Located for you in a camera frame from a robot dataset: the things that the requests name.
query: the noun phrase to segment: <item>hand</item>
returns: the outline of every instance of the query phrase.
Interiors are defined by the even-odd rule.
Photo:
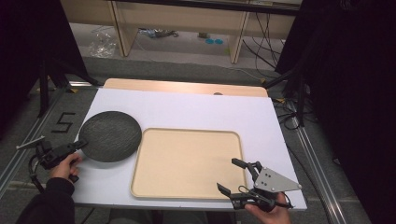
[[[55,166],[50,170],[49,177],[60,177],[70,181],[73,184],[73,181],[69,179],[70,175],[78,175],[77,165],[82,161],[82,158],[78,155],[78,153],[73,153],[68,155],[59,165]]]
[[[276,200],[279,203],[286,203],[283,193],[278,193]],[[271,212],[266,213],[253,204],[245,205],[245,209],[255,216],[263,224],[290,224],[289,211],[287,208],[276,206]]]

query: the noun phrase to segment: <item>gray floor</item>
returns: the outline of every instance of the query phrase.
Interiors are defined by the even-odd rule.
[[[227,36],[211,34],[211,38],[222,39],[223,44],[209,45],[194,33],[180,32],[178,37],[168,36],[157,39],[139,35],[137,37],[138,42],[135,42],[128,57],[122,58],[116,49],[113,57],[100,59],[90,55],[89,45],[95,41],[95,31],[99,28],[103,32],[113,35],[113,29],[111,27],[81,24],[71,25],[90,75],[102,81],[109,77],[124,77],[259,86],[264,77],[256,70],[255,57],[246,47],[241,49],[238,64],[230,63]],[[246,37],[246,41],[254,50],[257,50],[258,46],[252,38]],[[283,45],[280,40],[272,40],[272,44],[276,51],[280,52],[282,50]],[[261,49],[260,54],[273,63],[268,51]],[[257,62],[261,73],[270,77],[276,76],[270,66],[260,60]],[[283,83],[280,83],[270,89],[268,91],[269,95],[274,98],[281,97],[282,85]],[[62,95],[61,101],[54,107],[42,132],[54,146],[74,140],[95,92],[95,89],[80,89],[77,93]],[[38,102],[39,92],[36,88],[33,88],[29,99],[12,119],[7,134],[1,139],[0,172],[6,169],[8,162],[14,155],[15,146],[24,140],[26,134],[34,125],[38,113]],[[73,125],[68,133],[53,133],[53,130],[64,128],[64,126],[56,124],[63,112],[75,113],[74,116],[67,117],[69,122],[73,122]],[[276,113],[282,115],[287,111],[282,106],[277,106]],[[352,187],[350,187],[342,167],[332,162],[331,147],[320,129],[320,124],[314,121],[315,116],[306,117],[305,130],[341,205],[347,223],[370,223]],[[313,173],[297,132],[288,130],[283,124],[281,128],[286,143],[308,172],[307,174],[296,158],[290,154],[299,182],[304,186],[303,194],[308,206],[308,209],[303,212],[291,211],[291,219],[293,223],[328,223],[319,196],[307,177],[307,175],[310,175],[313,178]],[[0,220],[2,223],[14,223],[22,208],[37,194],[35,188],[27,184],[29,176],[26,167],[25,161],[0,200]],[[39,175],[42,176],[42,182],[45,182],[46,172],[40,171]],[[81,222],[90,210],[89,207],[78,207],[76,222]],[[108,208],[96,208],[86,223],[106,223],[108,214]],[[236,221],[239,223],[258,223],[254,217],[245,211],[236,212]]]

